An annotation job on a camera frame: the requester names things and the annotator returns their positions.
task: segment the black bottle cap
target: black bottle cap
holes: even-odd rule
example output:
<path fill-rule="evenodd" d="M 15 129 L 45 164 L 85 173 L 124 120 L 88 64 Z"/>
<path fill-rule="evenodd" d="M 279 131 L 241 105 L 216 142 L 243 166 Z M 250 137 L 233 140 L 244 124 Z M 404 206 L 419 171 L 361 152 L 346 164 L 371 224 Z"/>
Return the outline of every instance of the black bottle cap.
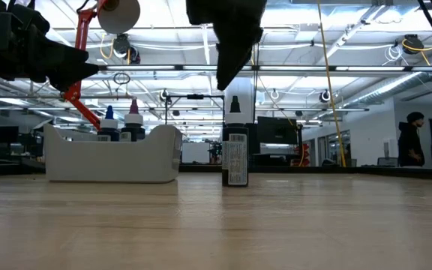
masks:
<path fill-rule="evenodd" d="M 232 102 L 231 102 L 231 110 L 230 113 L 240 113 L 241 110 L 239 109 L 239 101 L 238 96 L 232 96 Z"/>

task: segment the desk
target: desk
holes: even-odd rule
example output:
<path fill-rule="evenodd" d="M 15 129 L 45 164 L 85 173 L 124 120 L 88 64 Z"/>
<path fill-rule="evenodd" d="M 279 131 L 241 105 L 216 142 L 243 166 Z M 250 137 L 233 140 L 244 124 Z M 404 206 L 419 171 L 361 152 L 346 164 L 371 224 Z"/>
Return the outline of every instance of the desk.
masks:
<path fill-rule="evenodd" d="M 169 184 L 0 177 L 0 269 L 432 269 L 432 181 L 220 173 Z"/>

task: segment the glue bottle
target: glue bottle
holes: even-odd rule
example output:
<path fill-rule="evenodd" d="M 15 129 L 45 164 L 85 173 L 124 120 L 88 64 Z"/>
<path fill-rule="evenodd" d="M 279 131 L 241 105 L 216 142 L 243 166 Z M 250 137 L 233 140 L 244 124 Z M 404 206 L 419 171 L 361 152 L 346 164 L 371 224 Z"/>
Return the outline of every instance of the glue bottle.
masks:
<path fill-rule="evenodd" d="M 223 186 L 248 186 L 248 134 L 237 96 L 232 96 L 231 110 L 223 128 Z"/>
<path fill-rule="evenodd" d="M 98 142 L 118 142 L 118 120 L 114 119 L 113 107 L 108 106 L 106 116 L 100 120 L 101 130 L 97 132 Z"/>
<path fill-rule="evenodd" d="M 121 129 L 122 142 L 136 142 L 143 140 L 146 135 L 146 130 L 142 128 L 143 116 L 140 115 L 138 103 L 133 99 L 129 114 L 124 116 L 124 127 Z"/>

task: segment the black beanie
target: black beanie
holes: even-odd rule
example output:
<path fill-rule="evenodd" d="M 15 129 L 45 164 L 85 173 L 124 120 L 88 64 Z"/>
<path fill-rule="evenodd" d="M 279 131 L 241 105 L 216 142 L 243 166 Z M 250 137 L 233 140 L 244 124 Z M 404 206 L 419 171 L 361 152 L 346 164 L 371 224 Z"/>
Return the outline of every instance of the black beanie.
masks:
<path fill-rule="evenodd" d="M 411 113 L 406 117 L 406 119 L 408 120 L 408 123 L 409 123 L 409 124 L 413 123 L 414 121 L 417 121 L 417 120 L 419 120 L 419 119 L 424 119 L 424 118 L 425 118 L 425 115 L 423 115 L 423 114 L 420 113 L 420 112 L 411 112 Z"/>

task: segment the bottle label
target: bottle label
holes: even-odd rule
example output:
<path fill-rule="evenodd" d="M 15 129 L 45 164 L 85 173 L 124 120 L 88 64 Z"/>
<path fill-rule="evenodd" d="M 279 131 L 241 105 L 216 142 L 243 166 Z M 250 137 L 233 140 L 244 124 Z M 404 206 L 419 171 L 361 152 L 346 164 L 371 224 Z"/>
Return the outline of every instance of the bottle label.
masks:
<path fill-rule="evenodd" d="M 223 142 L 223 170 L 228 170 L 230 185 L 248 183 L 248 136 L 230 134 L 229 141 Z"/>
<path fill-rule="evenodd" d="M 121 142 L 130 142 L 131 141 L 131 132 L 123 132 L 121 133 L 121 137 L 119 138 Z"/>
<path fill-rule="evenodd" d="M 111 136 L 110 135 L 97 135 L 97 141 L 98 142 L 111 142 Z"/>

